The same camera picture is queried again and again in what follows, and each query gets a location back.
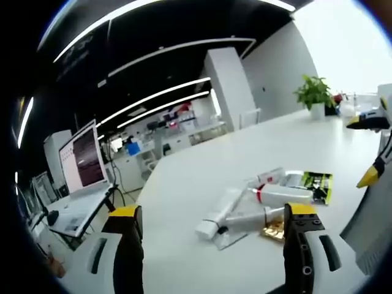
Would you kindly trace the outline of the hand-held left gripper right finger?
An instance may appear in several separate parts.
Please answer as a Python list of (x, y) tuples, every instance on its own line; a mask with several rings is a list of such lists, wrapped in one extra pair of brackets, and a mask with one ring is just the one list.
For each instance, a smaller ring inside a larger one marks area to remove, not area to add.
[(284, 208), (284, 293), (354, 293), (358, 265), (354, 250), (327, 230), (311, 205)]

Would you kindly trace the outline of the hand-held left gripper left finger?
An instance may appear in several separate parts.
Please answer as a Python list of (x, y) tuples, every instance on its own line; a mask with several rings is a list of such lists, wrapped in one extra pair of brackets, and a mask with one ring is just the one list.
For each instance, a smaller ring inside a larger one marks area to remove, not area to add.
[(143, 293), (142, 208), (115, 209), (101, 232), (74, 252), (65, 274), (68, 293)]

